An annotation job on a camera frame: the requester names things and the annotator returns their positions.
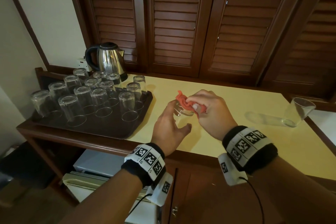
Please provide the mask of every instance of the red cloth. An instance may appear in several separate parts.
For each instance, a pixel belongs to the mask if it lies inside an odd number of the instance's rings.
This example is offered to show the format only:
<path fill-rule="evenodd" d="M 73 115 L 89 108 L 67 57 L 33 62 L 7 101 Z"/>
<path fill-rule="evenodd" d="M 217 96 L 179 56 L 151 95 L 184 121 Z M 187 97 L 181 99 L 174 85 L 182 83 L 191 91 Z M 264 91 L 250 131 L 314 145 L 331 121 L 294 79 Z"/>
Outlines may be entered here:
<path fill-rule="evenodd" d="M 198 113 L 193 108 L 193 104 L 198 104 L 198 103 L 194 101 L 190 101 L 189 103 L 187 103 L 186 102 L 187 97 L 182 94 L 182 91 L 178 90 L 177 92 L 178 92 L 178 95 L 176 96 L 175 99 L 180 103 L 180 105 L 188 111 L 194 111 L 197 115 L 197 118 L 199 118 Z M 204 113 L 207 110 L 207 107 L 205 105 L 200 105 L 200 104 L 198 105 L 201 107 L 200 113 Z"/>

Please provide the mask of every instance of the wooden louvered door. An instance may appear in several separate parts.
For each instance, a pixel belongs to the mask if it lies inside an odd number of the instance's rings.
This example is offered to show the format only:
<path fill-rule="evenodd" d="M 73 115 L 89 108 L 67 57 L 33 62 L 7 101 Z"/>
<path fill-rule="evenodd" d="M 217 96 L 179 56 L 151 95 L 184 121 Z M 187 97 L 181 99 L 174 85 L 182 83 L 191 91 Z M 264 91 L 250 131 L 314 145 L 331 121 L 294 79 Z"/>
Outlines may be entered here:
<path fill-rule="evenodd" d="M 336 89 L 336 0 L 302 0 L 262 86 L 332 98 Z"/>
<path fill-rule="evenodd" d="M 198 77 L 212 0 L 147 0 L 149 69 Z"/>
<path fill-rule="evenodd" d="M 200 78 L 256 85 L 297 0 L 214 0 Z"/>
<path fill-rule="evenodd" d="M 84 0 L 94 43 L 114 42 L 125 51 L 126 68 L 145 71 L 148 63 L 144 0 Z"/>

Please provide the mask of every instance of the stainless steel kettle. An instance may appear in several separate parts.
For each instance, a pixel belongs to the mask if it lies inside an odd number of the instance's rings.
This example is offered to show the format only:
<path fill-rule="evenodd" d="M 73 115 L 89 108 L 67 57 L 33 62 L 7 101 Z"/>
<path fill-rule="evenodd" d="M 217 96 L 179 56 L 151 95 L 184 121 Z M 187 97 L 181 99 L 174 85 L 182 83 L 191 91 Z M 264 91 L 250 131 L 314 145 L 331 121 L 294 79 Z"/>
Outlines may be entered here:
<path fill-rule="evenodd" d="M 97 52 L 98 66 L 92 62 L 91 53 L 94 51 Z M 115 43 L 106 42 L 89 47 L 85 51 L 85 59 L 87 64 L 96 71 L 106 71 L 108 74 L 118 73 L 122 82 L 127 79 L 124 51 Z"/>

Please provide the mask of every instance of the wall socket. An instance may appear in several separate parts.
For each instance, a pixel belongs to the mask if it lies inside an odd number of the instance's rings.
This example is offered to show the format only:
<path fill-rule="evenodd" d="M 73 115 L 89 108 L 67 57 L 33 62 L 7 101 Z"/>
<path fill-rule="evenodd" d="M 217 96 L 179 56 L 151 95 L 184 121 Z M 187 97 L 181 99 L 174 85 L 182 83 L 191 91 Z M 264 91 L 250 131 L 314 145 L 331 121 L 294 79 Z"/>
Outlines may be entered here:
<path fill-rule="evenodd" d="M 87 64 L 85 59 L 77 59 L 77 68 L 85 68 L 86 71 L 92 71 L 92 68 Z"/>

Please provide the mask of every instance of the table surface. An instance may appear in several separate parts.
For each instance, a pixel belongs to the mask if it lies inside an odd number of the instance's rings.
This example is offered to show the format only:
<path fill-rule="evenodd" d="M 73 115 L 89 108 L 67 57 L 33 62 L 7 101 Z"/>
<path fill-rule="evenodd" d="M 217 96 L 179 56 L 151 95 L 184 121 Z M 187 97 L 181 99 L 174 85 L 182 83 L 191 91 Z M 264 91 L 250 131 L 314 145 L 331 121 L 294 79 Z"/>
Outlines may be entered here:
<path fill-rule="evenodd" d="M 133 80 L 133 75 L 123 86 Z M 154 124 L 167 103 L 175 99 L 178 90 L 186 96 L 205 89 L 225 99 L 239 125 L 254 127 L 264 133 L 278 148 L 279 156 L 306 175 L 336 180 L 336 157 L 305 122 L 296 128 L 283 126 L 281 117 L 288 101 L 279 93 L 250 90 L 196 82 L 146 77 L 147 90 L 153 101 L 143 123 L 128 139 L 139 143 L 151 140 Z M 225 152 L 221 142 L 211 137 L 198 123 L 197 117 L 183 118 L 178 126 L 191 123 L 192 131 L 178 150 L 218 157 Z"/>

